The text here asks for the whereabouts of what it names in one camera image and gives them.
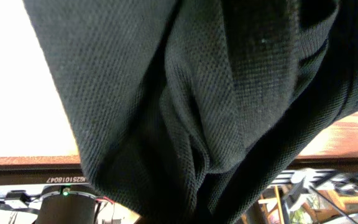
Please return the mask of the black polo shirt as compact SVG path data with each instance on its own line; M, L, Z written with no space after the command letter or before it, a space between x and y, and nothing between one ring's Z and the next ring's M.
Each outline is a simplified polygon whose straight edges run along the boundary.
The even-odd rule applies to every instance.
M358 1L26 1L99 193L233 223L358 111Z

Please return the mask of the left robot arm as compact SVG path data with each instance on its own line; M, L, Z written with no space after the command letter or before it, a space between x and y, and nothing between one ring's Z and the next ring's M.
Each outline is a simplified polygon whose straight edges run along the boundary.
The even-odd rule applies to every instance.
M89 185L45 187L35 224L92 224L97 197Z

